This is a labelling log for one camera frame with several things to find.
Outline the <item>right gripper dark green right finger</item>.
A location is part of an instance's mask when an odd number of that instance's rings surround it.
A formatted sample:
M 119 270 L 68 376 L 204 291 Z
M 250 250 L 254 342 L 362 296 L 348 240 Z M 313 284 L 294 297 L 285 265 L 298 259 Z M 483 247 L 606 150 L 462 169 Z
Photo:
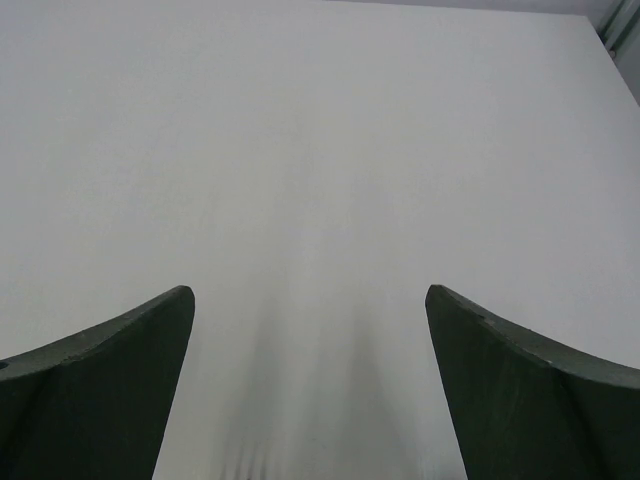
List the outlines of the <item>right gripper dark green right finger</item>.
M 470 479 L 636 479 L 639 372 L 443 286 L 425 309 Z

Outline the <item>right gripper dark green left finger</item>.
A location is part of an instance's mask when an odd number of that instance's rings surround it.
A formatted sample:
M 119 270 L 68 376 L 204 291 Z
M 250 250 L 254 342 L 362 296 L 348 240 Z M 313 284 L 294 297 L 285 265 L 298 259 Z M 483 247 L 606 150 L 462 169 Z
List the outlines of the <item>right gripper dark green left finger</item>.
M 2 478 L 152 478 L 194 316 L 177 286 L 2 360 Z

